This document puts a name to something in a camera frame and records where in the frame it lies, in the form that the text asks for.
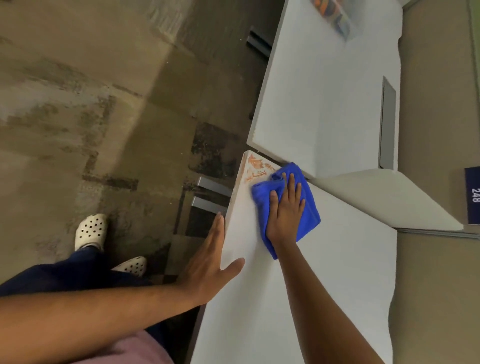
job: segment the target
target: blue towel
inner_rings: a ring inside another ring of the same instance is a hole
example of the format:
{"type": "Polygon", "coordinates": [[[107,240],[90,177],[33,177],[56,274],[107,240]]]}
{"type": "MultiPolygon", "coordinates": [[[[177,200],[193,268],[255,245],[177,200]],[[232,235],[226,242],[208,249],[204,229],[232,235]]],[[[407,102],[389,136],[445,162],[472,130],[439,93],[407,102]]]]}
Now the blue towel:
{"type": "Polygon", "coordinates": [[[277,259],[275,249],[267,238],[265,230],[267,227],[268,214],[270,212],[270,191],[275,190],[278,200],[282,198],[285,182],[282,173],[287,174],[287,179],[291,173],[295,176],[295,185],[301,183],[301,199],[305,199],[305,209],[300,219],[299,229],[297,231],[297,241],[303,238],[307,233],[320,224],[320,215],[318,214],[315,201],[313,199],[310,187],[303,176],[300,168],[295,163],[289,163],[285,167],[271,175],[270,181],[263,181],[252,186],[252,197],[258,209],[258,222],[260,223],[260,232],[262,239],[273,259],[277,259]]]}

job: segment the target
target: shoe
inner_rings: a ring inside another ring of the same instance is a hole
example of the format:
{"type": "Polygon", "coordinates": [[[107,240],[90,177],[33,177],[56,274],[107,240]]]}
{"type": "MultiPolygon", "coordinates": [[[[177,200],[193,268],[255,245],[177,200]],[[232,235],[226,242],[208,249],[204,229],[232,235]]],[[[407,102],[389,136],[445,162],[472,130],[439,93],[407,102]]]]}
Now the shoe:
{"type": "Polygon", "coordinates": [[[134,276],[142,277],[147,270],[147,259],[144,256],[137,256],[118,264],[115,268],[112,268],[112,270],[132,273],[134,276]]]}
{"type": "Polygon", "coordinates": [[[103,251],[103,244],[107,237],[107,216],[95,214],[83,220],[75,233],[75,251],[86,246],[94,246],[103,251]]]}

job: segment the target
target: dark blue pants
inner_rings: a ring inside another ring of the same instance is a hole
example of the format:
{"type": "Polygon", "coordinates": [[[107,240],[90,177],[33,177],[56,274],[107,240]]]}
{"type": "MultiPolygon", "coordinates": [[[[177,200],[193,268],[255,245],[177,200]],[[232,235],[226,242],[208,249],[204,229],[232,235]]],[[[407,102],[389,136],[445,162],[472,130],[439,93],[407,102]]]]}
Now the dark blue pants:
{"type": "MultiPolygon", "coordinates": [[[[83,291],[113,287],[141,287],[150,281],[131,273],[109,269],[105,254],[88,246],[70,258],[55,264],[33,266],[0,285],[0,297],[37,292],[83,291]]],[[[164,346],[163,325],[155,324],[146,331],[164,346]]]]}

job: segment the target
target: hand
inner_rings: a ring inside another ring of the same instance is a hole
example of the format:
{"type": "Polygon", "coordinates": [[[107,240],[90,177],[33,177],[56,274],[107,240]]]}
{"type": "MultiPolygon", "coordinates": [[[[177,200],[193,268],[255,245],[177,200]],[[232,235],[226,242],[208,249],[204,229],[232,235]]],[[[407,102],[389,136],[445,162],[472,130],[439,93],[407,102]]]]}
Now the hand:
{"type": "Polygon", "coordinates": [[[305,199],[300,200],[301,183],[297,184],[295,191],[293,173],[288,180],[288,186],[286,174],[283,173],[282,176],[285,180],[285,189],[280,204],[276,192],[270,192],[270,214],[268,215],[266,235],[274,248],[280,244],[294,244],[297,241],[297,230],[305,208],[305,199]]]}
{"type": "Polygon", "coordinates": [[[233,278],[245,264],[244,258],[233,261],[224,270],[220,269],[225,226],[218,213],[205,242],[179,275],[177,284],[194,299],[196,306],[210,301],[233,278]]]}

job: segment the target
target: forearm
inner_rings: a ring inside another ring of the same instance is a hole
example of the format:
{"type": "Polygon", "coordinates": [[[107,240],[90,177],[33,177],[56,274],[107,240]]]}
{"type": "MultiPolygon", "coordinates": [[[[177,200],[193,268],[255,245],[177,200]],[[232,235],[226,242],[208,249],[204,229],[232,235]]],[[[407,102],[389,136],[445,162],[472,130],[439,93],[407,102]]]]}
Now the forearm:
{"type": "Polygon", "coordinates": [[[278,244],[275,249],[305,363],[383,363],[330,297],[298,246],[278,244]]]}
{"type": "Polygon", "coordinates": [[[175,285],[0,298],[0,363],[63,363],[195,307],[175,285]]]}

